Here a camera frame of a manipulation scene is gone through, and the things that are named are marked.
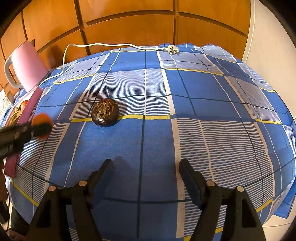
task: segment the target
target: orange tip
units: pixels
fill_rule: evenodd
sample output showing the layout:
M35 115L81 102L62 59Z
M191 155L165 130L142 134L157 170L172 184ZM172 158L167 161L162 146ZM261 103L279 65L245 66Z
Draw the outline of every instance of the orange tip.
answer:
M46 114L46 113L40 113L36 116L33 117L32 120L32 126L36 126L39 124L43 124L43 123L49 123L52 126L52 120L50 119L50 117ZM49 134L44 135L44 136L39 136L39 139L46 139L49 136Z

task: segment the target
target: checkered fabric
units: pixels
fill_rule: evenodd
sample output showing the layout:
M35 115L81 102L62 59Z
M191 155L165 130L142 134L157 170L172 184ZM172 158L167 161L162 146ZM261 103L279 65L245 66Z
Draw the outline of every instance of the checkered fabric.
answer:
M114 177L92 214L107 240L189 240L201 212L178 172L182 158L222 187L242 185L262 223L275 212L295 178L289 110L262 77L224 49L178 47L177 55L104 51L67 64L41 86L31 116L47 113L53 130L25 145L9 184L26 221L50 185L71 187L106 158L114 162ZM90 112L107 97L118 102L120 116L116 125L99 127ZM214 240L225 212L222 206ZM68 217L78 240L71 209Z

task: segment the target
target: wooden cabinet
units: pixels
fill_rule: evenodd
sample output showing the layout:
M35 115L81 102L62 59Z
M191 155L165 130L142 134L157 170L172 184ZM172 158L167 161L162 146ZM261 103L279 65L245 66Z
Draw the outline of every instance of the wooden cabinet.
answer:
M1 44L5 58L7 59L11 53L25 41L26 37L22 27L22 17L21 14L19 14L12 21L1 38Z
M73 0L33 0L23 10L28 40L36 50L78 26Z
M79 5L84 23L124 12L173 10L173 0L79 0Z
M60 40L50 45L39 54L43 62L45 63L45 66L47 68L54 68L60 66L63 61L65 49L67 45L70 43L83 45L80 30L77 30L74 33L67 35L66 37L61 38ZM65 63L82 58L84 56L87 56L84 47L70 46L67 50Z
M7 79L5 77L5 74L4 74L4 63L5 63L5 60L4 60L4 57L2 55L2 53L0 53L0 84L1 84L1 87L4 88L5 85L7 84Z
M172 43L173 29L173 16L136 15L96 23L88 26L84 31L88 43L132 43L144 46ZM104 46L90 47L91 53L107 49L112 48Z
M178 17L178 44L192 43L196 46L215 44L235 57L242 59L247 37L219 25L199 19Z
M249 32L250 0L179 0L178 6L180 12L213 19L244 34Z
M11 93L15 95L19 91L19 89L13 88L10 84L8 84L6 87L4 87L4 91L6 94L8 93L8 91L11 91Z

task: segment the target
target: orange fruit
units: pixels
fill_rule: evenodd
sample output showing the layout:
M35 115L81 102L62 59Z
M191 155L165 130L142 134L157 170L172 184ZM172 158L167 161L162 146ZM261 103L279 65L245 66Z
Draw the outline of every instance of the orange fruit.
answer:
M50 119L50 117L46 113L40 113L40 114L34 116L31 125L35 126L35 125L39 125L42 123L49 123L52 126L52 120ZM39 138L46 139L48 136L49 136L49 134L44 135L44 136L39 136Z
M24 100L21 104L20 104L20 110L23 111L24 108L26 107L28 101L27 100Z

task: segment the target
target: mug handle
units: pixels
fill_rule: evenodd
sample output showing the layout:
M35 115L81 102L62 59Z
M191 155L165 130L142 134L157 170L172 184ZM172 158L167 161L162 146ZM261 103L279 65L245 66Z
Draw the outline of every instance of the mug handle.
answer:
M4 64L4 73L5 73L5 76L8 80L8 82L10 83L10 85L13 87L13 88L16 88L16 89L22 89L23 86L21 84L17 84L16 82L14 82L14 80L12 79L12 77L10 76L10 73L9 73L9 66L12 64L12 61L11 61L11 55L9 56L9 58L5 61L5 64Z

